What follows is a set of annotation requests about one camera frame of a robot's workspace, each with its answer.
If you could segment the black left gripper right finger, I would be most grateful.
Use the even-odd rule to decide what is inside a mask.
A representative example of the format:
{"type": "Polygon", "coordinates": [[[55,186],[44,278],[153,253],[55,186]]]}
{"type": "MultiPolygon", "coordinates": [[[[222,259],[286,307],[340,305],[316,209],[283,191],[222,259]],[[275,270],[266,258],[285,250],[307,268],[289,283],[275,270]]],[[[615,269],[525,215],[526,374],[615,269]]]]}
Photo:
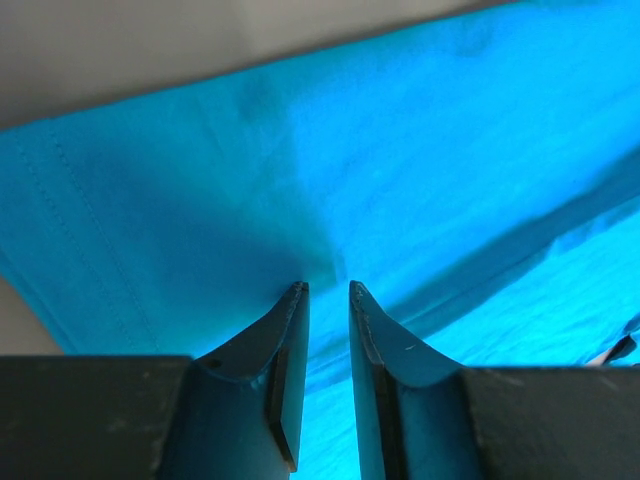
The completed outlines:
{"type": "Polygon", "coordinates": [[[466,367],[349,286],[365,479],[635,479],[634,367],[466,367]]]}

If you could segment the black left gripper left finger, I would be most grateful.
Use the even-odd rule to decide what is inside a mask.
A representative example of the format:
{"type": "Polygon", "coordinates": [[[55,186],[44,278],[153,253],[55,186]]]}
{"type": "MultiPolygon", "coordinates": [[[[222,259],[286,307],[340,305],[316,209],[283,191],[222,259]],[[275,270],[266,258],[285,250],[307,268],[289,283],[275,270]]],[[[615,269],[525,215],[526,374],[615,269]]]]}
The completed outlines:
{"type": "Polygon", "coordinates": [[[5,356],[5,479],[286,479],[298,466],[309,287],[210,353],[5,356]]]}

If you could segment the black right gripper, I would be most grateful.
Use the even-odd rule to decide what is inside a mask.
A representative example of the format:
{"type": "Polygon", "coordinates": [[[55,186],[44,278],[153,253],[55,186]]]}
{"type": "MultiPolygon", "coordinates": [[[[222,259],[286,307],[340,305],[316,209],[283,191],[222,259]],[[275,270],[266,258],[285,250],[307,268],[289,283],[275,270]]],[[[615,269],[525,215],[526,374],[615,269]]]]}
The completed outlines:
{"type": "Polygon", "coordinates": [[[609,365],[614,361],[621,360],[629,356],[637,348],[637,342],[627,334],[621,338],[611,349],[603,354],[603,358],[597,362],[598,365],[609,365]]]}

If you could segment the turquoise t-shirt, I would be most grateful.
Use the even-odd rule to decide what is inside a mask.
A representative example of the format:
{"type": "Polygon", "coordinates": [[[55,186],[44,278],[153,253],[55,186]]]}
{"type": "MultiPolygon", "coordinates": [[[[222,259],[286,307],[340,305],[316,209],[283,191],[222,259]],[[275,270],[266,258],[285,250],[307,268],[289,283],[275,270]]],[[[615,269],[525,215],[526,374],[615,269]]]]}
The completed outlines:
{"type": "Polygon", "coordinates": [[[348,290],[472,366],[639,330],[639,5],[522,1],[1,134],[1,273],[67,354],[199,356],[296,281],[301,479],[360,475],[348,290]]]}

